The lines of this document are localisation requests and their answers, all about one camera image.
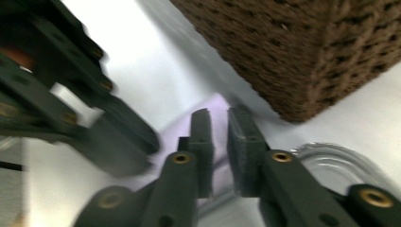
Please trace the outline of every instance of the white table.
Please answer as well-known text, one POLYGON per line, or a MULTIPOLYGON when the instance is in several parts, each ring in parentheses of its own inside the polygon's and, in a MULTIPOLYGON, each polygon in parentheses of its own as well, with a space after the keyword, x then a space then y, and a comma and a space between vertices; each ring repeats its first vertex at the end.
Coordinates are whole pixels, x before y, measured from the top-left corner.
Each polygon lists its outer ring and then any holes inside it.
MULTIPOLYGON (((291 125, 271 110, 167 0, 63 3, 108 54, 104 69, 118 87, 116 95, 162 135, 164 147, 154 162, 160 164, 174 151, 177 136, 188 134, 188 115, 202 106, 211 108, 215 132, 224 131, 228 104, 222 95, 230 104, 242 103, 253 111, 272 148, 337 143, 371 159, 401 188, 401 65, 310 121, 291 125)), ((68 91, 57 94, 87 116, 83 125, 96 116, 68 91)), ((224 139, 216 143, 222 153, 224 139)), ((32 227, 71 226, 97 190, 112 184, 135 190, 158 173, 156 167, 145 176, 117 180, 66 145, 30 139, 26 149, 26 210, 32 227)), ((251 226, 261 224, 254 220, 255 209, 242 216, 252 216, 247 222, 251 226)), ((237 215, 231 217, 211 217, 200 226, 246 222, 237 215)))

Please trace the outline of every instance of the brown woven basket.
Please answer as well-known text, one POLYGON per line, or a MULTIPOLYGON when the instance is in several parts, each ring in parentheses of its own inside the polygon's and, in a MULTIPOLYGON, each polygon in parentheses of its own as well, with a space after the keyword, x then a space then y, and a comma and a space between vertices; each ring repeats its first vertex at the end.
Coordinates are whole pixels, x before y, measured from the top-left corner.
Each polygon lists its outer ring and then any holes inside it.
POLYGON ((401 1, 171 2, 288 121, 311 118, 401 56, 401 1))

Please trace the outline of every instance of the wicker basket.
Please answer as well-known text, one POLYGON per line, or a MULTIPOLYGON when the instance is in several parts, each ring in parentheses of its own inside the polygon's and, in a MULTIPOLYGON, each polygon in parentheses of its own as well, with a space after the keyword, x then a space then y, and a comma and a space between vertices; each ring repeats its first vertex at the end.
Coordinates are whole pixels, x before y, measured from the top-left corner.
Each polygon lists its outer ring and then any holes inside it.
POLYGON ((287 121, 305 121, 400 60, 394 0, 171 0, 287 121))

